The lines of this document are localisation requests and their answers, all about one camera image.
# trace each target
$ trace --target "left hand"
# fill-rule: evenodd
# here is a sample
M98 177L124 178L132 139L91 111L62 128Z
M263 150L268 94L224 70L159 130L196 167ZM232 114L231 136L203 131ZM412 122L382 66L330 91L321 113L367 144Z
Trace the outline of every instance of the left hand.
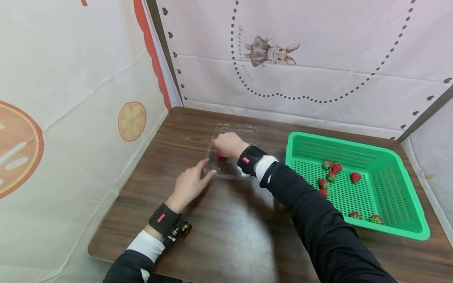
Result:
M200 160L196 166L186 169L176 179L174 192L165 203L172 211L181 213L194 198L198 197L217 173L216 170L211 170L203 179L200 178L201 171L208 161L209 158Z

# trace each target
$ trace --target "rabbit illustration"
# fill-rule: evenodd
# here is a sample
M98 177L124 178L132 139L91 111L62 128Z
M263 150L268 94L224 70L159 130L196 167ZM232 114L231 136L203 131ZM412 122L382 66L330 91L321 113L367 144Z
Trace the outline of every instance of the rabbit illustration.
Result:
M288 65L295 65L296 61L288 53L298 49L300 43L289 45L287 48L279 47L274 44L272 39L263 40L257 36L252 45L246 45L246 49L250 50L250 54L244 54L245 58L250 58L254 67L261 65L265 67L268 63L277 63L285 61Z

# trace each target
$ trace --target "orange circle graphic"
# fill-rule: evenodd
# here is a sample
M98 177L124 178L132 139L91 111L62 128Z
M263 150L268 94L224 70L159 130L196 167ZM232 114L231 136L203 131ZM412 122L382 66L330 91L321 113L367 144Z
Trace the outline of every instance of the orange circle graphic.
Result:
M124 104L118 115L118 129L125 141L134 141L145 129L146 109L140 102L132 101Z
M30 178L43 152L39 125L21 109L0 101L0 199Z

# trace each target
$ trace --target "green plastic basket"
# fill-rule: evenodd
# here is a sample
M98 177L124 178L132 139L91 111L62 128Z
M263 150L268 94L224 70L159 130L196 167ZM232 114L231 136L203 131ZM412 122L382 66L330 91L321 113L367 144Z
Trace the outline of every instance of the green plastic basket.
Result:
M430 236L423 208L403 161L394 151L372 145L325 136L293 132L288 137L286 164L318 188L325 179L324 160L338 162L343 170L329 184L328 200L347 223L415 240ZM350 175L359 172L353 184ZM353 211L362 219L349 216ZM370 222L371 215L382 217L384 224Z

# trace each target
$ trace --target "white cuff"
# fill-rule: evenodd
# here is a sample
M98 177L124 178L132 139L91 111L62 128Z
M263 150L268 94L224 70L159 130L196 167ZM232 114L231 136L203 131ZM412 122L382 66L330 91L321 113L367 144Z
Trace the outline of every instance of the white cuff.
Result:
M258 181L261 182L267 169L269 169L269 166L272 163L274 163L274 161L278 161L278 160L275 157L273 157L272 155L265 155L265 156L263 156L263 158L261 158L261 160L256 165L256 169L255 169L256 178L258 179Z
M127 249L146 255L155 263L156 259L164 251L165 246L158 239L142 230Z

